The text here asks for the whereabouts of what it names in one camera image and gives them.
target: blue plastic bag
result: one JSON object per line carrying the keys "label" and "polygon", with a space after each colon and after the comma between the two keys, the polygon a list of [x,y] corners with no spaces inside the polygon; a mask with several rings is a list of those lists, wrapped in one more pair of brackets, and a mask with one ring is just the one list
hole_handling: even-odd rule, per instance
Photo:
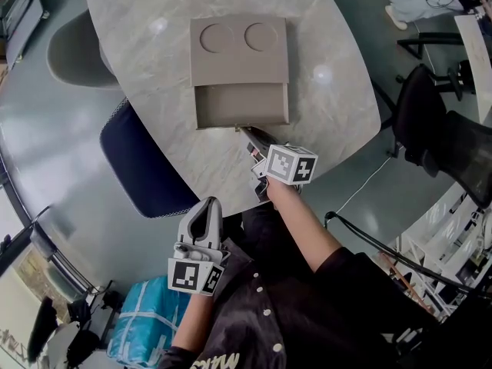
{"label": "blue plastic bag", "polygon": [[157,368],[171,346],[190,295],[168,289],[168,277],[134,284],[107,354],[119,364]]}

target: metal stand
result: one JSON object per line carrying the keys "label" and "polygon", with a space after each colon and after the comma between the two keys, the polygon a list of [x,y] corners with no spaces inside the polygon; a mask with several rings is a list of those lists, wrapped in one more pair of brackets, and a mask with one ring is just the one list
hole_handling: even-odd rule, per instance
{"label": "metal stand", "polygon": [[[417,38],[398,40],[397,44],[415,58],[422,60],[424,45],[463,45],[463,39],[460,33],[420,33]],[[414,45],[417,46],[416,51],[412,48]]]}

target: person's arm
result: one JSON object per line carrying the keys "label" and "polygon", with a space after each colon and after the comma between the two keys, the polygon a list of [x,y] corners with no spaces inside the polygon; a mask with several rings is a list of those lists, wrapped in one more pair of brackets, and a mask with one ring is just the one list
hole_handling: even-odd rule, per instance
{"label": "person's arm", "polygon": [[172,345],[196,354],[201,353],[208,338],[213,306],[213,297],[193,294]]}
{"label": "person's arm", "polygon": [[291,186],[268,178],[267,194],[280,212],[307,264],[316,272],[328,257],[342,247],[340,242],[324,229]]}

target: person's leg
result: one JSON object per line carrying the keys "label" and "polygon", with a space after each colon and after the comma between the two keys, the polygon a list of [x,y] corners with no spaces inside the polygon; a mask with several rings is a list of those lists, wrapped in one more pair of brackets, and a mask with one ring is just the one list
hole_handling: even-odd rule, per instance
{"label": "person's leg", "polygon": [[408,23],[463,11],[463,6],[458,0],[390,0],[390,2],[386,12],[398,28],[401,28],[400,22]]}
{"label": "person's leg", "polygon": [[244,237],[234,242],[269,274],[309,278],[312,272],[272,203],[242,214]]}

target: beige box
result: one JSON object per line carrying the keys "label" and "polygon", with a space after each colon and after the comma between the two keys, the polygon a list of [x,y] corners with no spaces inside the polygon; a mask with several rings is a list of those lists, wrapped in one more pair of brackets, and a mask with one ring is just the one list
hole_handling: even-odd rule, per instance
{"label": "beige box", "polygon": [[198,128],[288,124],[285,18],[192,19],[190,40]]}

